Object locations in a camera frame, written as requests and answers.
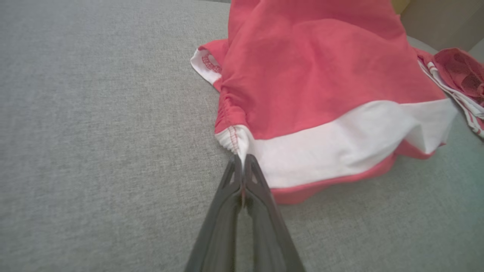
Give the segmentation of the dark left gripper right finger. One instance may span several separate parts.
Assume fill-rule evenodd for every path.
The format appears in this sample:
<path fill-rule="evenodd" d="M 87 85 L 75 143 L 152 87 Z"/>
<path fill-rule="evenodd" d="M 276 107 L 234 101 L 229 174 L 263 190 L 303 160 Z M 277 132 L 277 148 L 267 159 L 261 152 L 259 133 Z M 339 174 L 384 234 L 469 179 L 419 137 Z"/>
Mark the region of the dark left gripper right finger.
<path fill-rule="evenodd" d="M 254 272 L 304 272 L 297 248 L 256 157 L 244 161 L 245 199 L 253 224 Z"/>

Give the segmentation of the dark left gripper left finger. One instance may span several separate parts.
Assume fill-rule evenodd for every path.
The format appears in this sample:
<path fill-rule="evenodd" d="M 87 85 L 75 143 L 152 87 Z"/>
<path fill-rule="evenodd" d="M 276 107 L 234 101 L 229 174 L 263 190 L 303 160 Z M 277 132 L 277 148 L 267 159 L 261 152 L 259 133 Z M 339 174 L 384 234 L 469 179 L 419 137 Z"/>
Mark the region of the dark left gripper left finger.
<path fill-rule="evenodd" d="M 237 217 L 242 207 L 242 163 L 231 157 L 185 267 L 186 272 L 233 272 Z"/>

